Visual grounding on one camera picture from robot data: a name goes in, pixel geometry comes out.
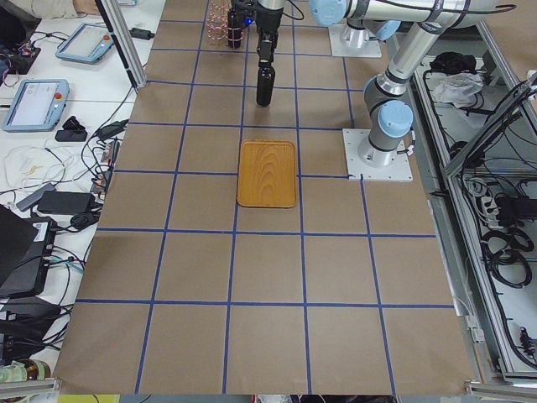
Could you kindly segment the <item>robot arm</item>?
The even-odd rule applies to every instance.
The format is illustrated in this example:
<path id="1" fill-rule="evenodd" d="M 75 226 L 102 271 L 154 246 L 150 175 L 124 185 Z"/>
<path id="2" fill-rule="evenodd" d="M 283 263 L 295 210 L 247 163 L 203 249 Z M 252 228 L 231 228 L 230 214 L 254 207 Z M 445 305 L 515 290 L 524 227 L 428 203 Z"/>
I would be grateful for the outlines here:
<path id="1" fill-rule="evenodd" d="M 309 8 L 324 27 L 344 18 L 413 24 L 385 71 L 373 77 L 363 91 L 372 128 L 357 152 L 366 165 L 383 168 L 392 163 L 414 120 L 411 108 L 400 98 L 438 37 L 447 29 L 470 27 L 516 6 L 498 1 L 310 1 Z"/>
<path id="2" fill-rule="evenodd" d="M 385 41 L 400 27 L 399 20 L 348 19 L 340 34 L 342 43 L 350 48 L 360 49 L 371 39 Z"/>

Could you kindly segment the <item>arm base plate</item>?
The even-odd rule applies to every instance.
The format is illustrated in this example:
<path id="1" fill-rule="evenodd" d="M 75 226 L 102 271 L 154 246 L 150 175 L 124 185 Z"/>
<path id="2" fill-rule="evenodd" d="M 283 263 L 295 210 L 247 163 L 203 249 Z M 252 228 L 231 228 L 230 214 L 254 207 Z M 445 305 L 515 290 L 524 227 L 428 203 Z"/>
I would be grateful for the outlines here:
<path id="1" fill-rule="evenodd" d="M 411 182 L 409 156 L 402 139 L 396 150 L 379 151 L 369 142 L 369 129 L 345 128 L 343 145 L 350 181 Z"/>
<path id="2" fill-rule="evenodd" d="M 353 29 L 347 25 L 336 24 L 328 28 L 331 42 L 331 55 L 337 57 L 380 58 L 379 41 L 368 29 Z"/>

